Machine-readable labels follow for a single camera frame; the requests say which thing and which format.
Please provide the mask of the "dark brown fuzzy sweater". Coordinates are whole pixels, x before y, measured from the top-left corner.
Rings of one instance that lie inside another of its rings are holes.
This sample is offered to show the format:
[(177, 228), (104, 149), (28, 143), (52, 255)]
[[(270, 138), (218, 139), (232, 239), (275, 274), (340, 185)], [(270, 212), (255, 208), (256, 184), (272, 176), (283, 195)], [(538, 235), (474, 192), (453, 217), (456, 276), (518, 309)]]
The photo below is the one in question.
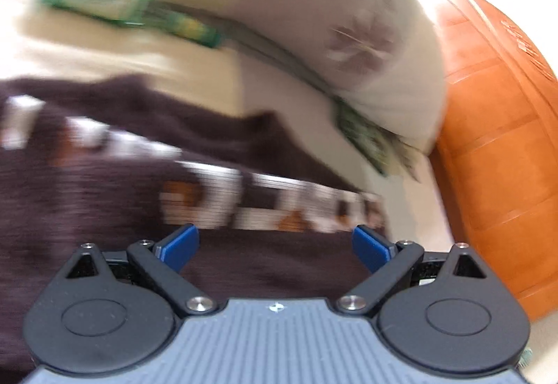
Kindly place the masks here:
[(153, 91), (139, 75), (93, 84), (23, 78), (1, 86), (8, 102), (43, 102), (27, 144), (1, 152), (1, 379), (17, 383), (33, 364), (25, 313), (81, 244), (117, 251), (160, 240), (190, 223), (209, 189), (183, 161), (235, 169), (239, 201), (201, 233), (186, 277), (217, 298), (335, 298), (366, 272), (350, 250), (345, 205), (326, 233), (297, 210), (277, 229), (244, 230), (243, 208), (272, 208), (257, 174), (345, 190), (309, 156), (272, 111), (235, 118)]

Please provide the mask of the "orange wooden headboard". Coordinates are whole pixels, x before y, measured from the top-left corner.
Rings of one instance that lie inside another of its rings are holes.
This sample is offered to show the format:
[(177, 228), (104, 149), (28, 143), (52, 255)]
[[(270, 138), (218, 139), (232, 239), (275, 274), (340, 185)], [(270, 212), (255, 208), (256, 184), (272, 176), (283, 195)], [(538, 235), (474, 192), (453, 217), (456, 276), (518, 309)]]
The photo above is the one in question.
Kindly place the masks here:
[(557, 308), (557, 78), (486, 0), (441, 0), (445, 120), (431, 153), (453, 237), (531, 320)]

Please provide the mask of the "dark green patterned box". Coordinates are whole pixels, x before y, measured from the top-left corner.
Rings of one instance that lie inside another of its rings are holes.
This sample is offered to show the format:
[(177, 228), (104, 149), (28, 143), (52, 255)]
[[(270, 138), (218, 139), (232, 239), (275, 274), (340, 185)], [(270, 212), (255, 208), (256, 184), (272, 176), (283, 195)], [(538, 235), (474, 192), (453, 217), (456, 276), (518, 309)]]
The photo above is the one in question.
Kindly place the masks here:
[(340, 97), (332, 99), (336, 128), (344, 138), (383, 176), (403, 169), (419, 181), (417, 161), (422, 152), (398, 135), (363, 117)]

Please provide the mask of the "green toothpaste tube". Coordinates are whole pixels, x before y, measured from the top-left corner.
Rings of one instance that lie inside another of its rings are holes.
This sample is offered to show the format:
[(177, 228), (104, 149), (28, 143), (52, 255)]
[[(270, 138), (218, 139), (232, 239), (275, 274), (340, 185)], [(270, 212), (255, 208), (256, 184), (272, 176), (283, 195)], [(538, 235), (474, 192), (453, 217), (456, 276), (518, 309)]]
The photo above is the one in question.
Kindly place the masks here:
[(148, 26), (208, 48), (217, 48), (221, 43), (221, 33), (214, 27), (166, 7), (148, 7), (144, 20)]

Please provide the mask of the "cream patchwork pillow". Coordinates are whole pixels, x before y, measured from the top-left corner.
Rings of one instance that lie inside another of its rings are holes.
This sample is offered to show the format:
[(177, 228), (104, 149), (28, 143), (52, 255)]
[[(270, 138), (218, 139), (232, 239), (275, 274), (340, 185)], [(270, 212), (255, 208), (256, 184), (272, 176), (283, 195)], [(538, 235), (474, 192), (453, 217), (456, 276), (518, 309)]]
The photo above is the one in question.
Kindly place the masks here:
[(164, 0), (223, 20), (365, 119), (428, 150), (445, 105), (442, 56), (417, 0)]

